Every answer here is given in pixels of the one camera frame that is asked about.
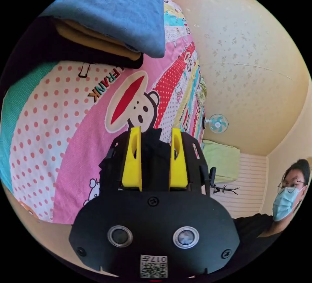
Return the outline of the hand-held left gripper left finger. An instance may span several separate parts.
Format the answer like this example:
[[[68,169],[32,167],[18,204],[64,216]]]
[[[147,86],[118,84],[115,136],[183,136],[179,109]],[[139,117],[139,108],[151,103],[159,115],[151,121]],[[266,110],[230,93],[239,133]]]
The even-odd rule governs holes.
[[[124,188],[142,189],[141,127],[130,130],[122,176]]]

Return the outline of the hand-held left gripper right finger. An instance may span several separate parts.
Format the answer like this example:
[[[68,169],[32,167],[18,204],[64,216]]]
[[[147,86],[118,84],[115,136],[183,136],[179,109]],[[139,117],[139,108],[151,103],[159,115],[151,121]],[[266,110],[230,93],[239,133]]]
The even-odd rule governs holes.
[[[188,185],[187,167],[181,130],[172,129],[169,189],[186,189]]]

